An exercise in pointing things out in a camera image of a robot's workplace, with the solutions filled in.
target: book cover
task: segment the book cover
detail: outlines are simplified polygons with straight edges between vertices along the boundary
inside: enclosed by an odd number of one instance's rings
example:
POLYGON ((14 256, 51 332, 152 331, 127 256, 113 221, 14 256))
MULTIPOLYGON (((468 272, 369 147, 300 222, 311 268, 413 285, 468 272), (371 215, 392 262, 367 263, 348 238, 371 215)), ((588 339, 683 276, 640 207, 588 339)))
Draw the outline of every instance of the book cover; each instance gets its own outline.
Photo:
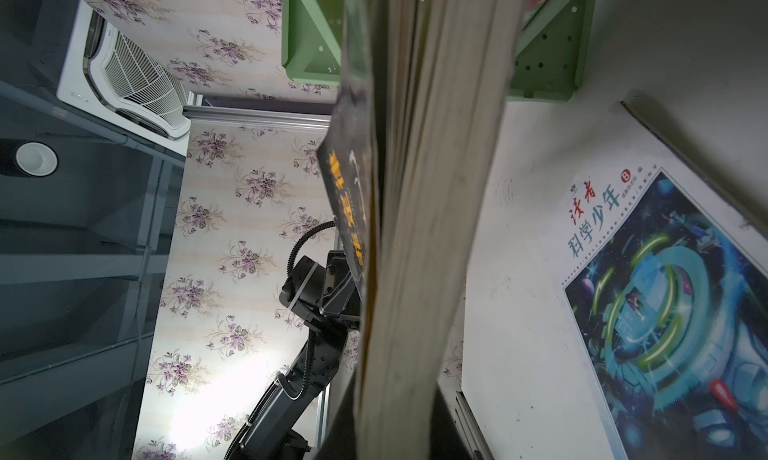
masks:
POLYGON ((366 0, 344 0, 342 74, 328 133, 317 148, 322 181, 363 305, 376 225, 376 131, 366 0))
POLYGON ((764 458, 765 237, 628 112, 578 161, 545 248, 614 454, 764 458))

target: air vent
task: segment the air vent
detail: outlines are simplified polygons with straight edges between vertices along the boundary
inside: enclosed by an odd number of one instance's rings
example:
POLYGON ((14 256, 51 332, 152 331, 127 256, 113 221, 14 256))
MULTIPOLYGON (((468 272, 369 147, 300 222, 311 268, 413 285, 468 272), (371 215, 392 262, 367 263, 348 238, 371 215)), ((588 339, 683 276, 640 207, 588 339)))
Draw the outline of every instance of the air vent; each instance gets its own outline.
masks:
POLYGON ((110 108, 142 118, 169 138, 187 133, 190 121, 183 115, 184 86, 112 24, 104 26, 88 73, 110 108))

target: book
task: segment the book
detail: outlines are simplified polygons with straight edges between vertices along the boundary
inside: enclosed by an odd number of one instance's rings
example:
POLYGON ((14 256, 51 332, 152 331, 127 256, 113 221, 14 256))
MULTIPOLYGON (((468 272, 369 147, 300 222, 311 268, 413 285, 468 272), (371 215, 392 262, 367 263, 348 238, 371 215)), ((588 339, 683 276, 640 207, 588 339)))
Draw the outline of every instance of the book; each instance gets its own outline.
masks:
POLYGON ((624 107, 574 153, 542 241, 614 456, 762 458, 765 231, 624 107))
POLYGON ((318 158, 363 299, 357 457, 427 458, 524 0, 368 2, 318 158))

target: robotic arm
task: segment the robotic arm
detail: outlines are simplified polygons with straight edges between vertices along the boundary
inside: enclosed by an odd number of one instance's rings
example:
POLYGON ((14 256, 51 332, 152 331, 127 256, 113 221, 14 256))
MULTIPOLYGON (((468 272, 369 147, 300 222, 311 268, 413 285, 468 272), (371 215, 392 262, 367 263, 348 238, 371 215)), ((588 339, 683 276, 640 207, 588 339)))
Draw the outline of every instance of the robotic arm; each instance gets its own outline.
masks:
POLYGON ((280 303, 304 320, 309 338, 266 389, 224 460, 301 460, 310 450, 291 428, 339 370, 347 333, 360 324, 360 295, 342 250, 329 252, 325 267, 307 256, 294 265, 302 245, 333 225, 312 228, 293 247, 280 303))

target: cable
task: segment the cable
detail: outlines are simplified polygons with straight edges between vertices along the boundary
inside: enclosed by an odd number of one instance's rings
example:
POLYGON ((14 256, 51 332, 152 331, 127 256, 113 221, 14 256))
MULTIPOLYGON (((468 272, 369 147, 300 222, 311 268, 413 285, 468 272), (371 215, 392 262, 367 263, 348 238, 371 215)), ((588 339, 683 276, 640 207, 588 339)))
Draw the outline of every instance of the cable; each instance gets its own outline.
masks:
MULTIPOLYGON (((331 228, 335 225, 336 223, 333 220, 324 222, 320 225, 315 225, 312 229, 303 234, 301 238, 299 238, 299 241, 296 242, 296 244, 293 246, 293 249, 290 252, 290 256, 288 256, 289 278, 291 273, 293 273, 293 264, 296 262, 296 255, 299 253, 302 245, 305 244, 306 241, 312 238, 314 235, 317 235, 318 232, 322 232, 323 230, 331 228)), ((310 330, 310 335, 306 339, 306 354, 304 355, 304 373, 302 374, 301 379, 301 390, 299 390, 298 393, 296 393, 296 390, 290 386, 288 383, 288 378, 286 378, 282 372, 277 374, 277 382, 281 387, 283 387, 283 391, 291 400, 298 400, 299 398, 302 398, 304 394, 306 394, 306 390, 310 387, 310 380, 312 379, 312 364, 315 362, 316 340, 317 333, 315 333, 314 330, 310 330)))
POLYGON ((312 379, 312 364, 315 362, 315 342, 317 341, 317 333, 314 330, 310 330, 310 337, 306 340, 306 354, 304 355, 304 373, 301 377, 301 390, 296 393, 296 390, 288 383, 283 373, 277 374, 277 382, 283 387, 283 391, 288 395, 291 400, 298 400, 306 394, 306 390, 310 388, 310 380, 312 379))
POLYGON ((296 244, 293 246, 293 250, 290 252, 290 256, 288 257, 288 276, 290 276, 291 272, 293 272, 293 263, 296 262, 296 255, 299 253, 299 249, 303 244, 306 243, 307 240, 312 238, 314 235, 316 235, 318 232, 322 232, 323 230, 327 228, 331 228, 332 226, 335 226, 336 223, 331 220, 329 222, 325 222, 320 225, 316 225, 312 228, 312 230, 307 231, 305 234, 299 238, 299 241, 296 242, 296 244))
POLYGON ((264 394, 261 396, 261 399, 256 404, 256 407, 251 412, 250 416, 248 417, 248 421, 243 424, 242 427, 240 427, 240 430, 237 432, 237 435, 235 435, 235 438, 232 439, 232 443, 230 444, 230 447, 226 450, 226 454, 224 454, 224 460, 229 460, 232 453, 235 451, 235 449, 240 446, 240 440, 243 439, 243 436, 245 436, 246 432, 248 432, 248 428, 253 425, 254 420, 256 420, 256 417, 261 413, 261 409, 264 408, 264 405, 266 404, 266 401, 272 397, 272 393, 277 388, 277 384, 273 383, 269 386, 269 388, 266 389, 264 394))

